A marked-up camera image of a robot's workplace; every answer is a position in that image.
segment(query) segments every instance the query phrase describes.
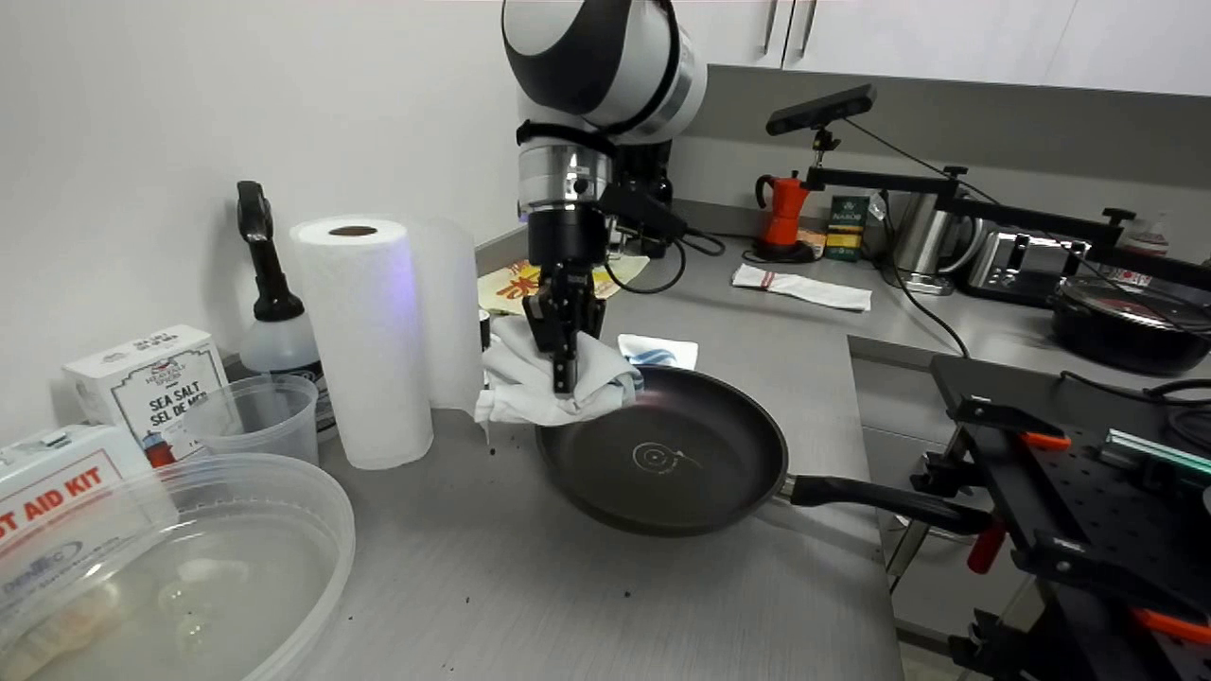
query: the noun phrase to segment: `paper towel roll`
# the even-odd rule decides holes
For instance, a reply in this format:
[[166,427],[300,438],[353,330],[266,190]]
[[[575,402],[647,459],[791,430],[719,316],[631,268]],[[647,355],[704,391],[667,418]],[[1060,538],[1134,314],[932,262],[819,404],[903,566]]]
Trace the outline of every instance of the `paper towel roll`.
[[301,297],[343,452],[394,467],[431,445],[412,237],[390,219],[317,219],[300,237]]
[[416,280],[425,310],[429,402],[473,412],[486,384],[477,253],[458,227],[416,219]]

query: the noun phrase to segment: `first aid kit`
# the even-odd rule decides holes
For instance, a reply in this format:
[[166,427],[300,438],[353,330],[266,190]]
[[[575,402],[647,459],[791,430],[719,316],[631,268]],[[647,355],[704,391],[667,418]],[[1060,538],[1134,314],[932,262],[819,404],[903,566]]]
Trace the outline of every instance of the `first aid kit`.
[[57,427],[0,445],[0,641],[76,597],[79,570],[131,562],[170,520],[175,499],[120,427]]

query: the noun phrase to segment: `gray countertop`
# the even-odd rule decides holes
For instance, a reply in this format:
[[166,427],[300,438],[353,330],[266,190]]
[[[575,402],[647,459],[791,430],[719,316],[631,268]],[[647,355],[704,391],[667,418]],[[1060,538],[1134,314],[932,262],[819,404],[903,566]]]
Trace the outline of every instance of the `gray countertop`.
[[[739,262],[739,242],[694,253],[675,292],[609,297],[602,336],[698,339],[701,370],[782,422],[791,474],[865,479],[851,351],[926,361],[951,339],[872,266],[795,268],[874,292],[872,314],[841,314],[730,288]],[[1047,310],[926,306],[976,360],[1144,384],[1053,346]],[[394,474],[349,467],[337,443],[323,459],[357,504],[358,549],[305,678],[901,678],[872,509],[767,504],[708,538],[637,538],[551,493],[534,430],[464,414],[440,414],[434,449]]]

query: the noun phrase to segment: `black frying pan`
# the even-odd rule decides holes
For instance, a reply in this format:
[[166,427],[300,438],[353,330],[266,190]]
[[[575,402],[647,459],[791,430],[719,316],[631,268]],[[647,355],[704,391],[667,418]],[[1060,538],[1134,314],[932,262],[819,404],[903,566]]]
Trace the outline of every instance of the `black frying pan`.
[[841,478],[786,478],[777,418],[728,380],[645,365],[641,402],[542,430],[558,485],[585,514],[637,534],[724,530],[763,499],[865,504],[951,534],[988,530],[985,509]]

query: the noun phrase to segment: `red object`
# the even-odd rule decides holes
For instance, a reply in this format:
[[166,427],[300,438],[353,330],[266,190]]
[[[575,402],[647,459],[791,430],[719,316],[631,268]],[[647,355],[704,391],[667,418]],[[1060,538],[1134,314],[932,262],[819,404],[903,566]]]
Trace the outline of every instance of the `red object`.
[[805,203],[805,186],[798,177],[798,170],[791,170],[791,177],[771,177],[759,175],[756,186],[756,203],[767,206],[759,237],[767,251],[795,251],[798,244],[798,211]]
[[1008,544],[1008,530],[997,520],[974,542],[969,570],[988,575],[1002,544]]
[[1134,609],[1134,621],[1145,630],[1158,630],[1158,636],[1168,636],[1168,639],[1182,639],[1182,641],[1197,641],[1197,645],[1211,645],[1211,629],[1202,621],[1182,621],[1182,618],[1153,612],[1153,609]]
[[151,443],[149,449],[151,467],[175,466],[175,449],[166,443]]
[[1047,433],[1047,430],[1020,430],[1026,449],[1041,452],[1041,459],[1060,459],[1070,449],[1066,433]]

